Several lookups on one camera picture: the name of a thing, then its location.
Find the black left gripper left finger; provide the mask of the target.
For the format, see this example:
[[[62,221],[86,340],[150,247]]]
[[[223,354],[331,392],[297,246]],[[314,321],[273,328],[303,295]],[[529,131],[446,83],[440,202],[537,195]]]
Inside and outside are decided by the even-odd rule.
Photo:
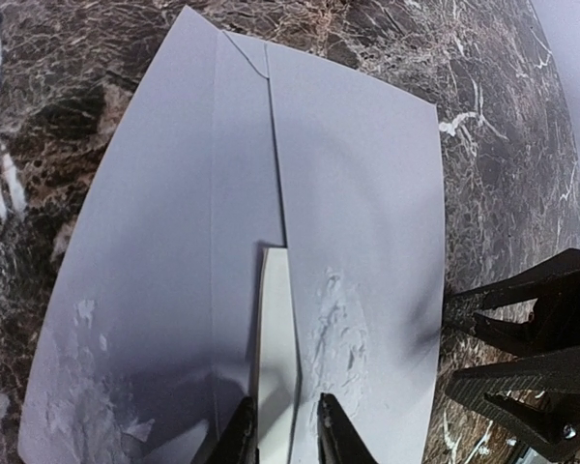
[[[206,464],[258,464],[257,401],[245,396],[210,453]]]

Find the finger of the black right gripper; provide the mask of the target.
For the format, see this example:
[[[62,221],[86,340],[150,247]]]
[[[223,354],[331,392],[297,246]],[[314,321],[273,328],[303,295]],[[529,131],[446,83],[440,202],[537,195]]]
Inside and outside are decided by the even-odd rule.
[[[446,297],[445,325],[516,357],[580,346],[580,249]]]
[[[457,370],[446,395],[547,459],[580,450],[580,346]]]

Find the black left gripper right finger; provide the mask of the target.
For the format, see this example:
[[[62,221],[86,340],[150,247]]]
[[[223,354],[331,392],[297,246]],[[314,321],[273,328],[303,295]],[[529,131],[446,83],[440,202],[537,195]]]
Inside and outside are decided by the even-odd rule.
[[[322,464],[376,464],[353,423],[332,393],[317,407],[318,457]]]

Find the cream lined letter paper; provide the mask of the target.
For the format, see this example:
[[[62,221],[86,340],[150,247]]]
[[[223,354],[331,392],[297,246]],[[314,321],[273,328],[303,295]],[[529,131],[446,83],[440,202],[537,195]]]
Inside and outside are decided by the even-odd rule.
[[[301,373],[288,251],[267,247],[260,278],[257,332],[259,461],[288,463]]]

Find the grey paper envelope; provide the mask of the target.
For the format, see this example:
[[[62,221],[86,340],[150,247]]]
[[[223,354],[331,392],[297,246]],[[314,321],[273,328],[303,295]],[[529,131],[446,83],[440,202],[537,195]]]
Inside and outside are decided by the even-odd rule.
[[[288,251],[291,461],[334,394],[375,460],[418,463],[445,273],[436,106],[184,9],[116,130],[32,364],[27,463],[187,463],[257,394],[260,278]]]

